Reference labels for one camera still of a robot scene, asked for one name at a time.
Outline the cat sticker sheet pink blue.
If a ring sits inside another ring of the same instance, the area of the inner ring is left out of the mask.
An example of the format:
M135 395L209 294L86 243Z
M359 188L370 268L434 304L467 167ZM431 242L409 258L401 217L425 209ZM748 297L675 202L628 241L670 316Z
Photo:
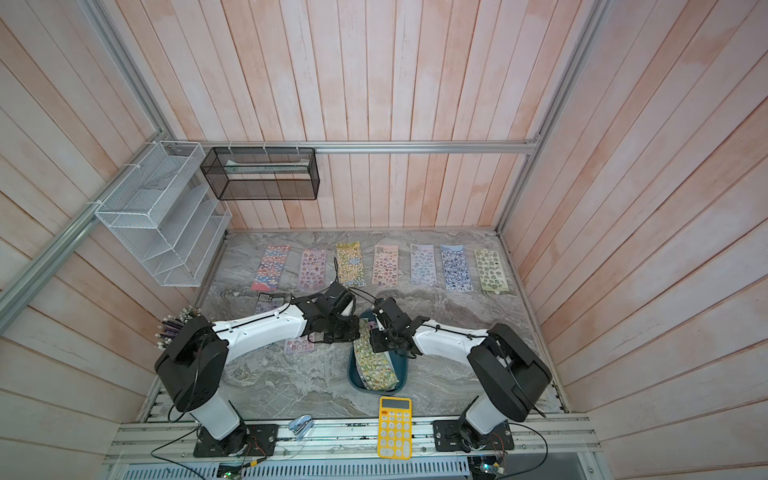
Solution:
M257 269L251 289L257 292L278 290L281 275L290 252L288 245L268 245Z

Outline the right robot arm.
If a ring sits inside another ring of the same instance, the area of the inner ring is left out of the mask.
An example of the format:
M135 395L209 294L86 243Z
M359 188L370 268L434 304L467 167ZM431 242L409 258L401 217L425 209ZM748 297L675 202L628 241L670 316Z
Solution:
M447 432L435 439L464 452L485 447L493 431L509 421L523 422L553 380L545 362L507 324L488 330L450 327L427 317L409 317L394 298L372 308L378 328L371 333L376 353L392 351L417 358L435 356L469 366L483 388Z

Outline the translucent bubble sticker sheet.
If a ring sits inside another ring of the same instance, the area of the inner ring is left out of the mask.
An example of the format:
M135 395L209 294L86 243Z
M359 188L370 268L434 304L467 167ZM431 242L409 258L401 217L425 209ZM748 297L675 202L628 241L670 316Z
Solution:
M433 245L410 246L411 283L420 286L437 284L435 250Z

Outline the yellow green animal sticker sheet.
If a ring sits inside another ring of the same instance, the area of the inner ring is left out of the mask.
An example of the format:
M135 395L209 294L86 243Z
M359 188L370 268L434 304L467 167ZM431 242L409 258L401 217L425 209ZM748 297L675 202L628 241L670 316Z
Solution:
M389 353L373 351L371 331L370 322L361 318L359 337L353 342L355 369L364 388L376 392L389 392L398 385L399 378Z

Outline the pink character sticker sheet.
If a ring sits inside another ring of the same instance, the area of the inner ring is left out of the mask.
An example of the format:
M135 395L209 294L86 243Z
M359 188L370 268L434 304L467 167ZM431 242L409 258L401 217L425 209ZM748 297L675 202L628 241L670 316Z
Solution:
M308 336L287 339L284 342L283 351L286 355L289 354L307 354L314 351L314 343Z

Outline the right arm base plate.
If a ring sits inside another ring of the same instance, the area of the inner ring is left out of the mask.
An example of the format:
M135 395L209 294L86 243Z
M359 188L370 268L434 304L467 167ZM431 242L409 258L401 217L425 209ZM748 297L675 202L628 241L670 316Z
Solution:
M466 419L435 420L432 422L434 446L438 452L480 450L509 451L514 449L509 424L502 422L487 434L474 430Z

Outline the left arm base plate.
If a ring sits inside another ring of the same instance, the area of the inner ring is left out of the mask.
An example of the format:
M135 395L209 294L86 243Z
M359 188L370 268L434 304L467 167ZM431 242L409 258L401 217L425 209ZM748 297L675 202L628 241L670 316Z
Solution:
M278 429L277 424L242 424L224 438L217 440L205 427L201 427L197 433L193 456L195 458L251 455L269 457L274 454Z

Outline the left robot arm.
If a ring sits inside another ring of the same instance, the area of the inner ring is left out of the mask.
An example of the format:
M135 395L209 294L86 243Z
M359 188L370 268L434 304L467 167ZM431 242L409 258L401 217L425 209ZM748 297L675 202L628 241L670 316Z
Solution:
M355 295L339 282L270 311L211 322L196 315L177 329L155 362L155 371L181 415L197 423L193 455L239 457L274 452L277 427L250 427L219 391L225 366L271 344L303 337L322 343L359 338Z

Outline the blue penguin sticker sheet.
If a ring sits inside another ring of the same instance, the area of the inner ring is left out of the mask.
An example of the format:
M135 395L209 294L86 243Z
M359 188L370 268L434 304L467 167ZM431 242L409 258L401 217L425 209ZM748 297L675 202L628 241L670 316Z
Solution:
M473 290L466 250L463 245L441 245L441 260L446 289L451 292Z

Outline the purple cartoon sticker sheet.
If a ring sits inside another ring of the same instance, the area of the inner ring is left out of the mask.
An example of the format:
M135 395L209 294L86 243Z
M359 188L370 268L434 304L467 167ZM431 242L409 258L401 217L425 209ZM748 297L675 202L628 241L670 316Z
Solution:
M281 308L290 301L289 294L280 292L259 292L254 313L263 314Z

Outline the teal storage tray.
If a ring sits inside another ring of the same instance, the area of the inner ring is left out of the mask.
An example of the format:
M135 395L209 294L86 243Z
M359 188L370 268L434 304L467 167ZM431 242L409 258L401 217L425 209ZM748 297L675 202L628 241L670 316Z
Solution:
M361 318L364 318L370 322L370 326L372 330L378 329L378 324L370 310L366 310L362 312L360 314L360 319ZM360 377L358 376L358 373L356 372L356 369L355 369L353 343L352 343L352 350L350 352L349 366L348 366L348 379L350 384L357 390L360 390L366 393L372 393L372 394L390 395L400 391L404 387L407 381L408 359L405 357L396 355L393 352L388 352L388 353L391 358L392 364L394 366L395 373L399 378L399 383L394 390L389 392L376 392L376 391L367 390L366 388L363 387Z

